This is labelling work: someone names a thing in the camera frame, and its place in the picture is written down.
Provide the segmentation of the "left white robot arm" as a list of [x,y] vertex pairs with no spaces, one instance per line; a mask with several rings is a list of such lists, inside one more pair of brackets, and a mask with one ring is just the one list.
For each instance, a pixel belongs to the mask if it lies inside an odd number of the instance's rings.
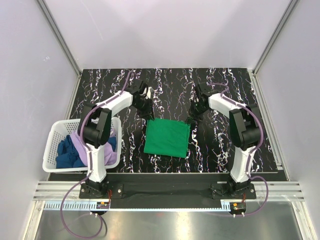
[[143,80],[115,93],[97,104],[84,106],[78,125],[78,135],[87,157],[87,176],[81,181],[81,192],[97,198],[111,193],[105,168],[105,145],[112,130],[112,118],[133,106],[140,118],[153,120],[154,90]]

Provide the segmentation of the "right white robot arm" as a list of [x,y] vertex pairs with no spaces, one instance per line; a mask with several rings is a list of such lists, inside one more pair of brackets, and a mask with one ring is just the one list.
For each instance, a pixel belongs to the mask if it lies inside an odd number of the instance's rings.
[[235,146],[233,165],[228,181],[220,189],[211,188],[212,193],[219,197],[229,195],[239,198],[250,188],[251,168],[256,151],[264,142],[262,117],[257,105],[245,105],[225,96],[229,87],[222,92],[210,88],[207,83],[198,83],[194,87],[195,97],[190,102],[186,123],[202,121],[203,114],[208,110],[216,110],[229,119],[231,142]]

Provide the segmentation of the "green t shirt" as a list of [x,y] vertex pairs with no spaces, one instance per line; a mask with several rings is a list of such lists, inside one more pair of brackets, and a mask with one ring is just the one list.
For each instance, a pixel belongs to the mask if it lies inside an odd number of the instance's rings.
[[185,158],[188,152],[191,127],[183,121],[155,118],[148,120],[144,153]]

